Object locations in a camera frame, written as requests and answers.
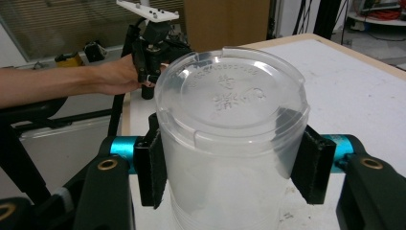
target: frosted plastic container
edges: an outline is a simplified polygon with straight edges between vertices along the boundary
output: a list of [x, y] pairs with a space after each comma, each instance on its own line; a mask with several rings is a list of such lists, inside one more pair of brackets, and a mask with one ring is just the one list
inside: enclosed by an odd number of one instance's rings
[[305, 130], [304, 78], [267, 53], [193, 53], [155, 87], [179, 229], [276, 229]]

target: shelf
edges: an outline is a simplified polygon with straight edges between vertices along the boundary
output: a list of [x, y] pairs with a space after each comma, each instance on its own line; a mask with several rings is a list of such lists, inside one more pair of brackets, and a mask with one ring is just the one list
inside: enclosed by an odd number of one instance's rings
[[390, 20], [390, 21], [382, 21], [382, 20], [374, 20], [371, 18], [365, 18], [364, 16], [357, 15], [354, 11], [350, 11], [348, 17], [362, 22], [368, 22], [373, 24], [379, 25], [387, 25], [387, 26], [406, 26], [406, 21], [400, 20]]

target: plastic lid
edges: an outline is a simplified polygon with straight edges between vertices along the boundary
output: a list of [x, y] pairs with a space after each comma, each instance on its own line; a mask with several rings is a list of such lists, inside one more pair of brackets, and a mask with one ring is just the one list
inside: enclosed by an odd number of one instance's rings
[[209, 152], [213, 145], [227, 151], [275, 142], [303, 117], [306, 122], [304, 82], [292, 65], [264, 52], [192, 53], [156, 84], [160, 128], [182, 145]]

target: white bracket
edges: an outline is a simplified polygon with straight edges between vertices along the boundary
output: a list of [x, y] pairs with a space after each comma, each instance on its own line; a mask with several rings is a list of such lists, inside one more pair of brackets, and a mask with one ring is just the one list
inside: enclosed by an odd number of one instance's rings
[[117, 5], [126, 8], [131, 12], [135, 12], [138, 15], [152, 21], [152, 22], [163, 22], [163, 21], [171, 21], [174, 19], [179, 18], [179, 13], [170, 12], [170, 11], [163, 11], [157, 10], [155, 8], [143, 6], [139, 3], [130, 3], [122, 0], [116, 0]]

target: window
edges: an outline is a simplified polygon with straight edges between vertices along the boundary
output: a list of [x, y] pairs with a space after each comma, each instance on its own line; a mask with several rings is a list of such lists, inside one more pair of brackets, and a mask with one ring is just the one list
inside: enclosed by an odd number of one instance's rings
[[[182, 0], [151, 0], [150, 5], [179, 12], [172, 24], [185, 31]], [[89, 41], [98, 40], [103, 47], [123, 45], [128, 25], [139, 17], [115, 0], [0, 1], [0, 22], [27, 61], [82, 51]]]

